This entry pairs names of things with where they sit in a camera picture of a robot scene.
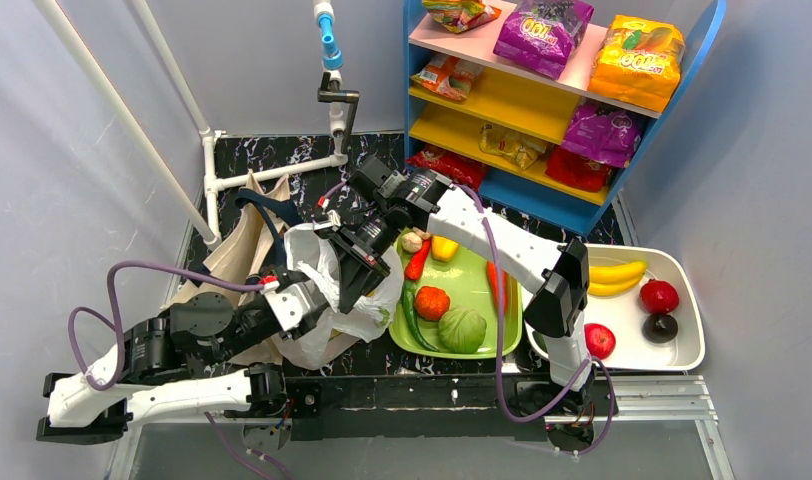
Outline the floral canvas tote bag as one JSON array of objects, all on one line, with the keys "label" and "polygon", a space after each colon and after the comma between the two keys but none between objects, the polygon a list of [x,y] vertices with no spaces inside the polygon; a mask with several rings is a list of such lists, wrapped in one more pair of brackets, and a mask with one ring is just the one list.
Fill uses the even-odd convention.
[{"label": "floral canvas tote bag", "polygon": [[[263,190],[260,183],[253,178],[252,170],[243,178],[246,181],[244,187],[253,190],[254,193],[264,194],[266,198],[277,201],[289,200],[289,203],[293,205],[293,202],[290,201],[288,174],[280,177],[275,186],[267,191]],[[288,222],[278,219],[276,214],[269,213],[268,215],[269,219],[274,221],[277,239],[282,240],[281,234],[288,230]],[[276,253],[274,242],[273,235],[267,229],[261,215],[254,207],[245,206],[241,209],[240,220],[231,233],[204,261],[197,264],[192,262],[189,270],[194,271],[196,267],[204,266],[213,274],[216,274],[218,278],[230,282],[242,282],[250,274],[258,273],[259,269],[266,263],[272,263],[270,260],[265,262],[265,259],[268,253]],[[247,294],[242,295],[241,293],[222,290],[208,284],[201,284],[198,287],[193,283],[193,280],[186,280],[177,293],[162,307],[166,308],[175,303],[183,303],[198,293],[206,292],[217,292],[225,295],[233,306],[238,306],[240,303],[250,300],[248,298],[250,295]],[[282,365],[283,360],[286,359],[282,354],[288,353],[287,359],[291,360],[295,365],[297,363],[294,360],[299,360],[300,367],[315,370],[332,361],[358,340],[354,336],[333,330],[327,346],[323,350],[323,356],[312,358],[309,357],[308,352],[303,353],[301,351],[299,344],[294,345],[292,342],[273,337],[236,355],[229,363],[249,365],[254,362],[261,362]]]}]

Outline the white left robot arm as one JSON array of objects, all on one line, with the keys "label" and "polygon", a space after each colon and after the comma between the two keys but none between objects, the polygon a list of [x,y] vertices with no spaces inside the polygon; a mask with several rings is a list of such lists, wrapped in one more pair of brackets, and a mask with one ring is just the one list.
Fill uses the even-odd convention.
[{"label": "white left robot arm", "polygon": [[48,374],[48,409],[36,438],[96,445],[144,424],[204,412],[275,417],[289,401],[278,368],[254,362],[225,374],[215,369],[274,335],[310,332],[328,308],[308,282],[255,294],[240,307],[217,292],[173,304],[126,331],[123,345],[86,372]]}]

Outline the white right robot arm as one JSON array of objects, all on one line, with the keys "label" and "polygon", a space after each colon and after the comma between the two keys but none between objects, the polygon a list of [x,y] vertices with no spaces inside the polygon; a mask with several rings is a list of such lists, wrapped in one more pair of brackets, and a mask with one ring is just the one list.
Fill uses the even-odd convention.
[{"label": "white right robot arm", "polygon": [[584,389],[592,362],[583,332],[589,287],[589,255],[583,242],[560,244],[533,235],[485,209],[473,191],[430,169],[403,175],[367,163],[347,184],[376,209],[356,226],[318,232],[339,262],[340,312],[351,310],[389,275],[383,253],[402,231],[416,227],[493,262],[530,292],[522,317],[546,338],[552,382],[573,392]]}]

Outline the purple snack bag top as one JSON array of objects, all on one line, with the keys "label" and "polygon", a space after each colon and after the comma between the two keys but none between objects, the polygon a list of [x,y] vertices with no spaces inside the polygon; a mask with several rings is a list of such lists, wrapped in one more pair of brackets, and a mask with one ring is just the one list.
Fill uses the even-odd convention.
[{"label": "purple snack bag top", "polygon": [[493,53],[558,79],[582,43],[594,14],[584,1],[523,1],[501,26]]}]

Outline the yellow snack bag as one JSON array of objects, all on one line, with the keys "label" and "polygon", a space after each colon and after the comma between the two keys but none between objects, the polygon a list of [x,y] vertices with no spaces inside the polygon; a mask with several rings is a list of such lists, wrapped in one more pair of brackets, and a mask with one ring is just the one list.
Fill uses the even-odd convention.
[{"label": "yellow snack bag", "polygon": [[595,55],[588,90],[661,113],[680,83],[684,50],[674,25],[617,15]]}]

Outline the white plastic grocery bag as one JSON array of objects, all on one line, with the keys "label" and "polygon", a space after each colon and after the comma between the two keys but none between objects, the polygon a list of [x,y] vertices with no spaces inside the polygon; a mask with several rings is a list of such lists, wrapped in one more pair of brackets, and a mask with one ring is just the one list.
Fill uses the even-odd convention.
[{"label": "white plastic grocery bag", "polygon": [[326,299],[328,308],[311,332],[297,340],[272,338],[276,349],[293,365],[317,370],[359,340],[379,338],[396,316],[404,283],[403,266],[396,248],[389,247],[382,260],[390,274],[368,295],[361,296],[351,310],[339,309],[340,274],[333,247],[313,232],[310,223],[292,227],[284,235],[288,267],[309,276],[312,292]]}]

